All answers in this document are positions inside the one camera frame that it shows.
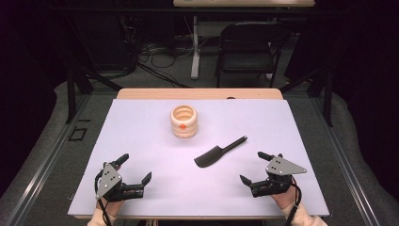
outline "black spatula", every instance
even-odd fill
[[[211,151],[204,153],[203,155],[194,159],[197,166],[201,168],[206,168],[214,164],[217,160],[219,160],[223,154],[230,151],[231,149],[237,147],[241,143],[247,140],[247,136],[243,136],[237,140],[235,140],[231,145],[227,146],[226,148],[222,149],[219,146],[215,146]]]

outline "person's arm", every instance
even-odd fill
[[[123,205],[124,201],[121,202],[109,202],[106,204],[106,200],[102,198],[102,202],[106,205],[105,210],[108,214],[109,220],[111,221],[111,225],[114,224],[116,220],[116,216],[120,211],[120,208]],[[88,226],[106,226],[104,218],[103,218],[103,210],[101,209],[99,203],[97,202],[96,208],[94,209],[93,217],[91,221],[88,223]]]
[[[279,209],[284,213],[285,218],[291,213],[295,205],[295,193],[296,189],[290,186],[287,192],[278,195],[272,195],[271,197],[276,202]],[[305,206],[302,202],[299,204],[293,220],[291,221],[292,226],[327,226],[327,224],[318,216],[311,217],[306,211]]]

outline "table leg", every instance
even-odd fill
[[[191,79],[199,78],[199,68],[200,68],[200,49],[199,49],[199,27],[198,27],[198,17],[194,16],[193,23],[193,36],[194,36],[194,55],[193,55],[193,65],[191,67]]]

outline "robotic hand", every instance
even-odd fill
[[[266,173],[269,176],[265,181],[252,183],[247,177],[240,175],[244,185],[249,186],[254,198],[284,193],[292,186],[292,174],[305,173],[306,169],[279,156],[258,152],[258,156],[269,161]]]
[[[141,184],[126,185],[122,182],[122,177],[117,170],[128,158],[129,154],[126,153],[116,161],[104,163],[104,169],[99,172],[95,179],[96,200],[104,197],[109,202],[119,202],[143,198],[144,187],[150,182],[152,173],[147,174]]]

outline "white sleeve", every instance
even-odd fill
[[[291,203],[285,209],[281,210],[284,213],[285,218],[291,213],[291,210],[294,207],[294,203]],[[305,206],[300,203],[296,213],[294,215],[293,221],[291,221],[292,226],[327,226],[327,224],[318,216],[310,216],[308,211],[306,211]]]
[[[116,218],[108,215],[109,220],[111,221],[111,224],[113,225]],[[91,221],[88,223],[88,226],[106,226],[104,219],[103,219],[103,211],[101,209],[95,209],[93,217],[91,218]]]

